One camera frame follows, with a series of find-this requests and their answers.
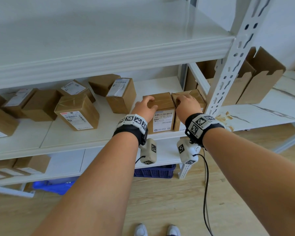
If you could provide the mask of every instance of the black wrist strap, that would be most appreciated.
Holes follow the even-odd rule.
[[[190,115],[187,119],[186,119],[186,122],[185,122],[185,126],[186,126],[186,131],[185,131],[185,134],[190,138],[190,140],[193,142],[193,143],[196,143],[198,144],[199,146],[201,147],[204,147],[203,146],[203,137],[204,135],[206,134],[206,132],[212,128],[216,128],[216,127],[222,127],[222,128],[225,128],[223,125],[221,125],[220,123],[215,123],[215,124],[211,124],[210,126],[206,127],[204,130],[203,130],[203,133],[201,134],[201,136],[199,138],[196,138],[189,130],[189,125],[191,124],[192,120],[195,119],[197,116],[199,115],[202,115],[203,113],[196,113],[196,114],[192,114]]]
[[[136,138],[138,139],[139,146],[142,144],[142,133],[140,129],[138,129],[137,127],[133,125],[122,125],[121,127],[118,127],[115,130],[113,136],[116,135],[117,133],[124,132],[124,131],[131,132],[133,135],[135,135]]]

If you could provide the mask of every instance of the white sneaker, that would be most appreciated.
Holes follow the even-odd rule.
[[[134,230],[134,236],[147,236],[147,229],[144,224],[139,224]]]
[[[171,225],[168,227],[167,235],[181,236],[179,228],[175,225]]]

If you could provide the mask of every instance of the wooden floor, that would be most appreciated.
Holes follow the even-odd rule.
[[[237,132],[268,149],[295,133],[292,125],[281,125]],[[283,152],[295,162],[295,146]],[[256,217],[207,155],[210,181],[208,188],[209,222],[215,235],[267,235]],[[191,168],[186,179],[134,178],[123,236],[133,235],[142,222],[149,236],[164,236],[169,224],[177,225],[182,235],[208,235],[202,216],[204,164]],[[26,236],[61,199],[52,193],[37,191],[33,199],[0,195],[0,236]]]

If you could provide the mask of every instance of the forearm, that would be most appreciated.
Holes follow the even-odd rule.
[[[121,234],[137,151],[132,133],[115,135],[33,235]]]
[[[295,164],[222,128],[203,144],[269,233],[295,230]]]

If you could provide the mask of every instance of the hand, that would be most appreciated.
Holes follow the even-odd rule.
[[[180,101],[180,104],[176,108],[176,114],[183,124],[185,124],[186,119],[190,115],[195,113],[202,113],[200,104],[191,95],[179,95],[177,99]]]
[[[131,112],[132,114],[138,114],[141,117],[143,117],[147,121],[147,123],[149,123],[152,120],[152,118],[158,108],[157,105],[154,105],[153,107],[148,108],[147,103],[150,100],[153,101],[154,97],[145,96],[141,102],[136,102],[136,105]]]

